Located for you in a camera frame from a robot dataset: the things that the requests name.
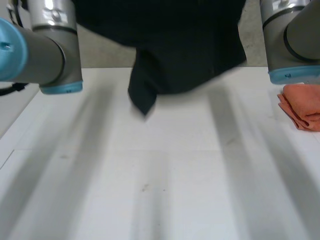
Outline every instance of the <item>white table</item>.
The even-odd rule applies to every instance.
[[[320,239],[320,134],[295,129],[266,68],[160,97],[147,120],[130,71],[38,93],[0,139],[0,240]]]

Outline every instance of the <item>folded orange cloth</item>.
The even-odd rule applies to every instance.
[[[320,132],[320,85],[289,84],[278,97],[297,129]]]

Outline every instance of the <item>black cloth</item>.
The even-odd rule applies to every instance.
[[[184,93],[243,63],[245,0],[73,0],[79,24],[136,48],[128,87],[146,115],[157,95]]]

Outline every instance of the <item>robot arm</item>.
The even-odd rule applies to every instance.
[[[75,6],[28,0],[32,31],[0,19],[0,81],[39,84],[44,94],[82,90]]]
[[[260,0],[270,80],[320,83],[320,0]]]

